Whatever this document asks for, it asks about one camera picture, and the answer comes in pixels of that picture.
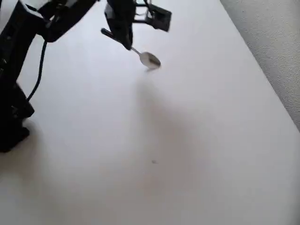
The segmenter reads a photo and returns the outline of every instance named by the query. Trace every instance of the white table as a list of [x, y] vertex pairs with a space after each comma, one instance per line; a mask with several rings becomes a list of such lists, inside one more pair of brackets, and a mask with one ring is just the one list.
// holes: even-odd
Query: white table
[[[297, 219], [299, 132], [227, 13], [218, 0], [156, 2], [171, 31], [136, 25], [134, 46], [160, 70], [100, 34], [104, 2], [49, 45], [32, 135], [0, 156], [1, 224]], [[19, 79], [26, 93], [41, 45]]]

